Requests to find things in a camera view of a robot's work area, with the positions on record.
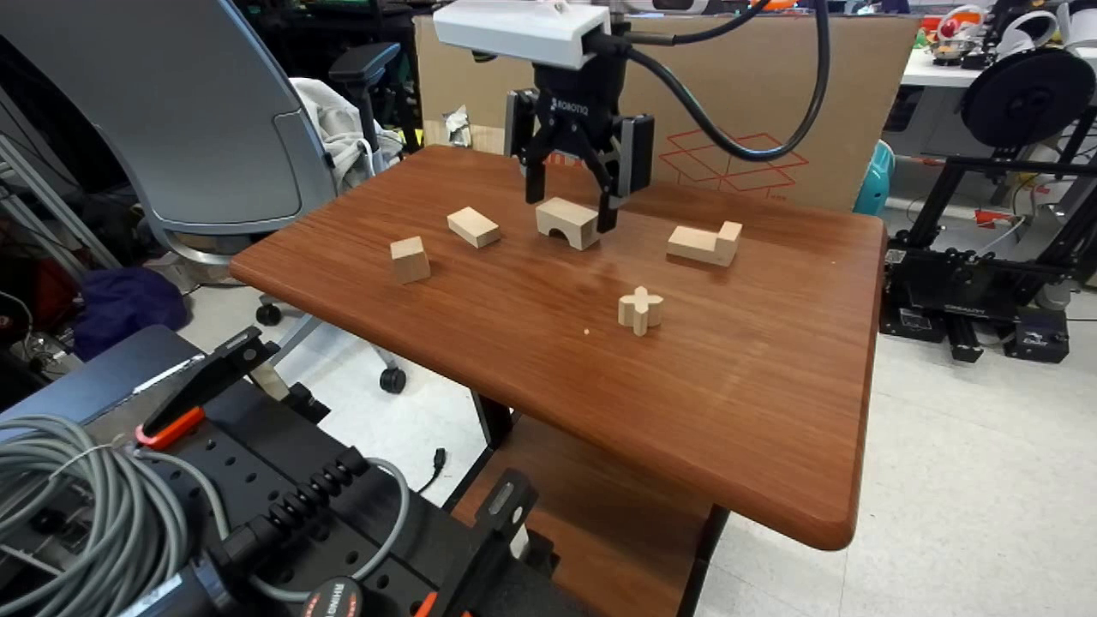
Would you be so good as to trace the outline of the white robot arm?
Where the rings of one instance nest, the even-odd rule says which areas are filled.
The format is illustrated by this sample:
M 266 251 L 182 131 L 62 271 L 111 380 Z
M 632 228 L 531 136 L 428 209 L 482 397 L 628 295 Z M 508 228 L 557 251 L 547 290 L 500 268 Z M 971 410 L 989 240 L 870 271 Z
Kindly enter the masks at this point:
M 618 225 L 620 201 L 651 181 L 651 115 L 623 115 L 623 52 L 607 6 L 572 0 L 451 0 L 435 36 L 478 58 L 522 58 L 531 90 L 515 90 L 506 150 L 526 168 L 526 199 L 547 199 L 547 156 L 572 153 L 598 179 L 598 228 Z

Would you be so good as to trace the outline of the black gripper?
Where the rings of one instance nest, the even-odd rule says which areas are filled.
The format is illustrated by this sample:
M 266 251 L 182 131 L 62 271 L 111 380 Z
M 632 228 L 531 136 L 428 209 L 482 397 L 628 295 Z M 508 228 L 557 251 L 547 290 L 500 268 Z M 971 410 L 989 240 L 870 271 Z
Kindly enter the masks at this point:
M 623 66 L 579 71 L 539 66 L 534 81 L 508 91 L 506 150 L 526 168 L 526 201 L 547 199 L 547 156 L 572 153 L 598 179 L 598 234 L 618 225 L 614 199 L 651 184 L 654 120 L 623 115 Z

